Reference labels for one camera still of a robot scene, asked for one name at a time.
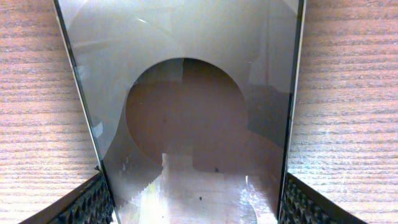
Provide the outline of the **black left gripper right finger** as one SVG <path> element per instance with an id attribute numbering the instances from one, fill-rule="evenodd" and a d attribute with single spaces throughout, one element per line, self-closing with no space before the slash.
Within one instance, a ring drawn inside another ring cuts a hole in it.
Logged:
<path id="1" fill-rule="evenodd" d="M 279 224 L 366 224 L 291 173 L 286 173 Z"/>

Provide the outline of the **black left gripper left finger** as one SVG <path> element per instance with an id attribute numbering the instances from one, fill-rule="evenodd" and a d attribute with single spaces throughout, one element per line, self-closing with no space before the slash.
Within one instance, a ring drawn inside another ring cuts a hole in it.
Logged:
<path id="1" fill-rule="evenodd" d="M 110 224 L 113 221 L 113 201 L 99 172 L 21 224 Z"/>

